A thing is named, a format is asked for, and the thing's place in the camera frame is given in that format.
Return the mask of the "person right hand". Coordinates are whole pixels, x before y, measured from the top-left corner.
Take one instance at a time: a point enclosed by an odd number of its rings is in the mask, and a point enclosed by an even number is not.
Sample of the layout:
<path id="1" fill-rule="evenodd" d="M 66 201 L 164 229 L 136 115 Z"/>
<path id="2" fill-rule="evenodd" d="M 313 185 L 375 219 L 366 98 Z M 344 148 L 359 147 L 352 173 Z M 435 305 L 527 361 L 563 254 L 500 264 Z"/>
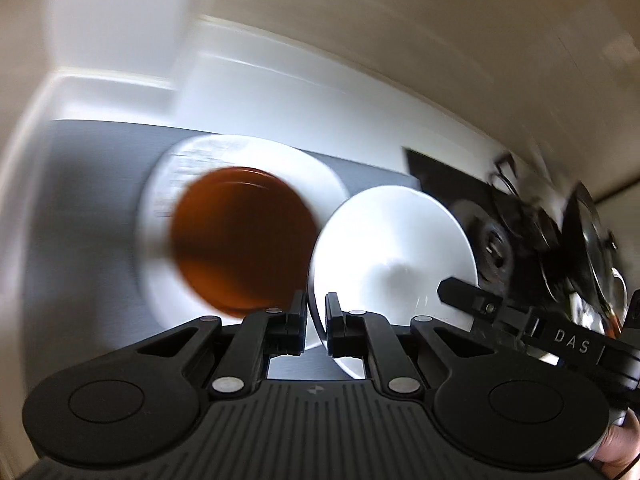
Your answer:
<path id="1" fill-rule="evenodd" d="M 609 477 L 614 477 L 639 454 L 639 421 L 633 411 L 628 410 L 622 426 L 608 428 L 593 461 Z"/>

